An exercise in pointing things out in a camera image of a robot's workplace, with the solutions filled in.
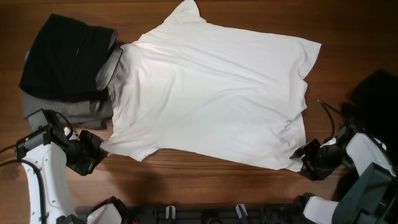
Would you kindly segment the white t-shirt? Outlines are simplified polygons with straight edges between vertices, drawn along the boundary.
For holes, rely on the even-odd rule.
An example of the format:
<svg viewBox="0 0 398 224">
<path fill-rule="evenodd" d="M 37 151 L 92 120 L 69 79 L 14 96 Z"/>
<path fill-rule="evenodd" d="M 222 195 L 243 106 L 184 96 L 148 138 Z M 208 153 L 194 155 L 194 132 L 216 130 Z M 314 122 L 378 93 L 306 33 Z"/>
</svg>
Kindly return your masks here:
<svg viewBox="0 0 398 224">
<path fill-rule="evenodd" d="M 305 77 L 321 45 L 216 26 L 184 1 L 123 54 L 104 149 L 137 161 L 163 148 L 268 169 L 302 168 Z"/>
</svg>

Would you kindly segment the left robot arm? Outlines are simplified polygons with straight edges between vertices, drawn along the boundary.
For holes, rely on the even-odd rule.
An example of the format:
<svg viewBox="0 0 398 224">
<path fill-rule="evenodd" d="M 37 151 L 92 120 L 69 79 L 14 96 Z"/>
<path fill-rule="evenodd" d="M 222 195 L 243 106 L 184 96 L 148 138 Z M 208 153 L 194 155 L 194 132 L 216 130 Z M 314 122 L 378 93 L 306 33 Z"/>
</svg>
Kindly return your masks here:
<svg viewBox="0 0 398 224">
<path fill-rule="evenodd" d="M 84 217 L 75 210 L 66 169 L 86 176 L 108 155 L 102 139 L 88 131 L 80 134 L 52 125 L 16 144 L 16 161 L 24 167 L 29 186 L 31 223 L 122 223 L 123 204 L 111 197 Z"/>
</svg>

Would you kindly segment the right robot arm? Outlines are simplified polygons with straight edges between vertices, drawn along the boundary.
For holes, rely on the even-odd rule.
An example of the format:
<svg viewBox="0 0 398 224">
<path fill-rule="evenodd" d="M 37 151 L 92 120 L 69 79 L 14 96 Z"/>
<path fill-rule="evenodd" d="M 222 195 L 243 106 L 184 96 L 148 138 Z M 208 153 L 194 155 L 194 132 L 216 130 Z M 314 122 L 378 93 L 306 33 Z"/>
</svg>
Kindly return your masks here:
<svg viewBox="0 0 398 224">
<path fill-rule="evenodd" d="M 302 176 L 323 180 L 341 165 L 353 167 L 358 179 L 339 201 L 311 196 L 303 215 L 314 223 L 397 223 L 397 169 L 386 145 L 354 125 L 342 127 L 324 144 L 313 140 L 298 148 Z"/>
</svg>

